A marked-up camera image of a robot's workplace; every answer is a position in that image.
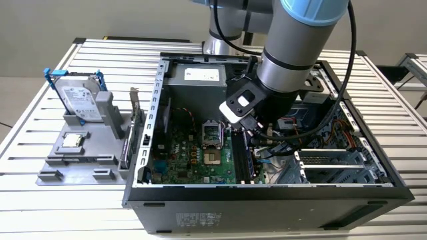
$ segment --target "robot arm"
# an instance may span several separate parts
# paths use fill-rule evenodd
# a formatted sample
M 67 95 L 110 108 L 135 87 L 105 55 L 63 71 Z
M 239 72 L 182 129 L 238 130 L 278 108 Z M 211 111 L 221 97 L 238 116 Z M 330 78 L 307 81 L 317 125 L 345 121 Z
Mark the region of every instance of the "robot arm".
M 269 22 L 270 11 L 266 9 L 271 6 L 273 19 L 270 18 L 271 26 L 257 76 L 254 81 L 249 82 L 221 106 L 230 122 L 241 123 L 246 129 L 254 129 L 257 125 L 258 129 L 262 129 L 263 124 L 274 123 L 289 113 L 335 25 L 350 5 L 350 0 L 263 0 L 262 2 L 266 4 L 266 7 L 261 8 L 263 13 L 259 13 L 265 16 L 262 24 Z M 245 5 L 250 11 L 250 6 L 259 6 L 262 2 L 258 0 L 207 0 L 206 4 L 214 6 L 213 13 L 217 13 L 219 22 L 219 12 L 242 11 L 246 9 Z M 238 21 L 227 21 L 233 14 L 225 15 L 227 15 L 226 19 L 223 18 L 219 25 L 221 30 L 226 28 L 226 31 L 222 32 L 229 38 L 242 29 L 235 24 Z M 213 32 L 219 32 L 218 22 L 211 24 L 211 37 L 214 38 L 218 36 Z M 258 94 L 249 100 L 249 97 L 239 94 L 247 90 L 251 92 L 250 89 L 258 89 Z M 255 120 L 257 116 L 262 118 L 262 124 Z

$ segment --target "white wall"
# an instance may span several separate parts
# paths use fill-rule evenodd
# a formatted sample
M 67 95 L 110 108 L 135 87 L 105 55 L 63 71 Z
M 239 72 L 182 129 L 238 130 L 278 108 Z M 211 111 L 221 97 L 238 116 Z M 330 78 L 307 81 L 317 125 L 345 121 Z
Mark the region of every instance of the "white wall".
M 378 64 L 427 53 L 427 0 L 354 0 L 358 49 Z M 38 77 L 77 37 L 190 39 L 209 36 L 210 10 L 190 0 L 0 0 L 0 77 Z M 346 16 L 327 49 L 350 49 Z

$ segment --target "aluminum extrusion table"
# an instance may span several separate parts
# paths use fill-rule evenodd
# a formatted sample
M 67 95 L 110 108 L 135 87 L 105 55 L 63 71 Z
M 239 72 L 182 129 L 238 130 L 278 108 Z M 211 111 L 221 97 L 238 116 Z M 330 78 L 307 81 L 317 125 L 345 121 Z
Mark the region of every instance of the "aluminum extrusion table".
M 261 52 L 261 47 L 247 47 Z M 202 45 L 174 42 L 86 40 L 73 44 L 57 69 L 106 74 L 115 105 L 131 110 L 129 91 L 139 88 L 142 107 L 150 105 L 159 53 L 201 54 Z M 350 52 L 325 50 L 343 81 Z M 359 52 L 347 91 L 385 148 L 415 201 L 353 231 L 271 232 L 171 235 L 171 238 L 241 239 L 427 239 L 427 124 L 370 58 Z M 125 185 L 37 185 L 65 125 L 65 107 L 45 84 L 15 128 L 0 145 L 0 239 L 157 239 L 149 235 L 133 210 L 122 208 Z

